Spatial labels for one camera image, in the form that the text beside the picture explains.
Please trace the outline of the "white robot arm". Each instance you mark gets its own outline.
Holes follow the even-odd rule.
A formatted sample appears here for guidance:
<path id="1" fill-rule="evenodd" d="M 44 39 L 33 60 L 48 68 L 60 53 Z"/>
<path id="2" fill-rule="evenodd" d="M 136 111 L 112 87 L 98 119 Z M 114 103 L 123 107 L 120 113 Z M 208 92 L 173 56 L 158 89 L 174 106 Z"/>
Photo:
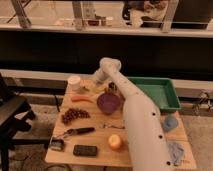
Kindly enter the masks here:
<path id="1" fill-rule="evenodd" d="M 123 117 L 133 171 L 174 171 L 158 106 L 121 72 L 118 59 L 103 57 L 93 74 L 96 85 L 115 83 L 125 101 Z"/>

